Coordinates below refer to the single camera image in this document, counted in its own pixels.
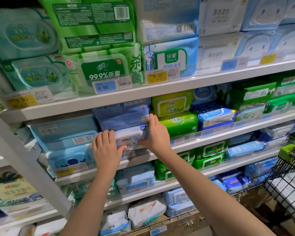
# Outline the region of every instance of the store shelf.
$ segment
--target store shelf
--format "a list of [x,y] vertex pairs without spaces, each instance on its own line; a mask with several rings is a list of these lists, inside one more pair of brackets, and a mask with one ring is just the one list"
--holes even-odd
[[45,219],[50,219],[55,216],[59,216],[60,213],[57,210],[50,210],[44,213],[33,215],[24,219],[16,220],[12,217],[0,218],[0,230],[7,229],[14,226],[25,226],[28,224],[36,223]]
[[[280,114],[266,114],[259,118],[235,122],[229,126],[218,127],[212,130],[190,134],[177,140],[177,144],[172,146],[175,152],[182,152],[207,144],[216,143],[228,138],[232,138],[251,131],[256,131],[275,124],[283,123],[295,119],[295,108],[290,111],[282,111]],[[146,149],[136,151],[136,157],[120,162],[118,169],[135,166],[144,162],[155,160],[157,157]],[[59,185],[66,185],[73,182],[95,177],[97,169],[91,169],[66,177],[57,178],[55,182]]]
[[140,98],[157,96],[160,94],[167,94],[214,84],[248,79],[292,69],[295,69],[295,60],[272,63],[269,65],[257,65],[251,68],[217,73],[210,73],[210,69],[198,70],[193,77],[180,79],[179,81],[175,82],[145,85],[139,88],[100,95],[76,97],[74,99],[62,100],[58,102],[27,107],[24,109],[5,111],[0,114],[0,116],[7,124],[23,122],[31,119],[120,103],[121,101],[131,101]]
[[[275,156],[279,153],[279,150],[280,148],[264,150],[261,152],[256,152],[246,156],[238,157],[230,161],[222,162],[216,166],[202,169],[200,170],[200,172],[203,173],[205,176],[210,177],[216,174],[220,174],[222,172],[233,170],[238,167],[242,167],[247,164],[258,162],[266,158]],[[120,206],[129,202],[133,202],[135,200],[139,200],[157,193],[161,193],[166,190],[174,189],[179,186],[180,184],[175,178],[165,180],[165,181],[160,181],[160,182],[157,182],[154,186],[150,186],[142,190],[137,190],[135,194],[132,194],[129,196],[125,195],[125,196],[110,200],[109,202],[105,204],[105,209],[110,209],[115,206]]]

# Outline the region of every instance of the right hand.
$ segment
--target right hand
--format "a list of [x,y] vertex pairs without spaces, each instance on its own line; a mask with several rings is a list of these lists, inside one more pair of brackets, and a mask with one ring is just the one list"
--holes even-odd
[[140,141],[140,144],[146,146],[157,157],[168,154],[172,151],[167,128],[161,124],[156,115],[150,114],[149,138]]

